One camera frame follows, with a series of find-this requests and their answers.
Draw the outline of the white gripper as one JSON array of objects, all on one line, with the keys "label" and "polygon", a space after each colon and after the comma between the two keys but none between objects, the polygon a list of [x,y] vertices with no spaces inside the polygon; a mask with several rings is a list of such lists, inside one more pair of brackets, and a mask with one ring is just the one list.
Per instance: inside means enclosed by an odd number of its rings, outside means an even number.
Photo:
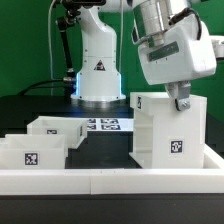
[{"label": "white gripper", "polygon": [[202,35],[197,39],[197,20],[190,15],[164,34],[163,45],[150,48],[148,43],[142,43],[138,47],[146,81],[149,85],[167,83],[166,92],[175,99],[178,111],[190,108],[189,80],[211,76],[216,71],[212,41],[205,23],[201,25]]}]

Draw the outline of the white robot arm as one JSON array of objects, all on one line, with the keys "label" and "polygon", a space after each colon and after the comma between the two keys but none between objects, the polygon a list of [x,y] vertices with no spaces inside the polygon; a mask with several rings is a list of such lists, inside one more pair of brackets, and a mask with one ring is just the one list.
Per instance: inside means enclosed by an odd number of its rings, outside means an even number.
[{"label": "white robot arm", "polygon": [[148,84],[163,84],[179,111],[190,108],[190,82],[211,76],[224,60],[224,36],[211,35],[192,8],[205,0],[51,0],[66,14],[57,20],[67,73],[76,79],[72,97],[84,102],[123,100],[116,69],[115,31],[101,12],[131,11],[132,41]]}]

